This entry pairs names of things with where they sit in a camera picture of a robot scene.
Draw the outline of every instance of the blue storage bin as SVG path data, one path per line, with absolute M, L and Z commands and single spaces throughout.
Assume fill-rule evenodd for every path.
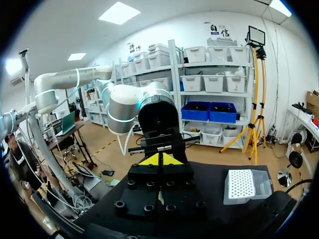
M 180 91 L 184 91 L 183 81 L 179 82 Z
M 231 113 L 212 111 L 212 109 L 214 109 L 215 107 L 229 107 L 231 108 Z M 237 116 L 237 111 L 233 103 L 212 102 L 210 105 L 209 121 L 236 123 L 236 116 Z
M 206 111 L 188 110 L 189 107 L 207 107 Z M 188 102 L 181 108 L 181 118 L 186 120 L 202 120 L 208 121 L 210 102 Z

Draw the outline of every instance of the person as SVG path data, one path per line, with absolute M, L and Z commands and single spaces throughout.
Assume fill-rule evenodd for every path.
M 25 204 L 28 206 L 29 210 L 35 214 L 34 216 L 38 217 L 41 221 L 49 221 L 37 204 L 32 200 L 32 193 L 37 191 L 42 185 L 32 171 L 34 171 L 39 178 L 42 178 L 44 182 L 46 182 L 48 178 L 52 186 L 55 189 L 60 190 L 60 185 L 57 179 L 41 167 L 28 144 L 22 141 L 17 142 L 13 133 L 8 134 L 4 140 L 10 149 L 10 168 L 22 187 L 22 196 Z

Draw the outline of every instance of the white ceiling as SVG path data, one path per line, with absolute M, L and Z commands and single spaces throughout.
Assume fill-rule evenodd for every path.
M 34 12 L 9 50 L 9 58 L 29 47 L 32 79 L 40 74 L 83 67 L 117 40 L 157 22 L 191 13 L 231 11 L 281 24 L 286 17 L 267 10 L 271 0 L 120 0 L 141 12 L 123 25 L 98 20 L 118 0 L 47 0 Z M 67 61 L 71 53 L 86 52 L 81 61 Z M 3 76 L 2 92 L 9 93 L 9 76 Z

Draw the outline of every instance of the black table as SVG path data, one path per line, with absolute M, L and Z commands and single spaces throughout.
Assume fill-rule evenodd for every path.
M 196 186 L 206 202 L 207 215 L 209 220 L 218 219 L 223 224 L 231 223 L 232 221 L 247 215 L 251 210 L 255 209 L 263 200 L 249 200 L 246 204 L 241 205 L 223 205 L 225 179 L 230 169 L 254 169 L 267 171 L 268 177 L 270 174 L 267 166 L 227 166 L 213 165 L 196 162 L 189 162 L 195 174 L 194 179 Z M 104 198 L 102 198 L 93 208 L 86 214 L 75 221 L 75 224 L 83 229 L 87 228 L 89 223 L 95 223 L 99 226 L 109 228 L 114 231 L 124 232 L 132 235 L 154 236 L 154 235 L 169 235 L 171 229 L 181 231 L 187 234 L 187 230 L 194 230 L 196 225 L 178 224 L 166 225 L 167 222 L 162 217 L 159 217 L 157 222 L 141 222 L 119 218 L 115 215 L 114 202 L 119 200 L 124 188 L 127 185 L 127 176 Z M 163 211 L 163 206 L 159 203 L 159 211 Z

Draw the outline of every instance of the air conditioner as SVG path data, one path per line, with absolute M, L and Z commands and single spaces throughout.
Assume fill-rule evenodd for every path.
M 19 77 L 14 78 L 13 80 L 11 80 L 9 82 L 9 85 L 11 87 L 14 87 L 14 86 L 20 84 L 21 82 L 24 82 L 24 77 L 19 76 Z

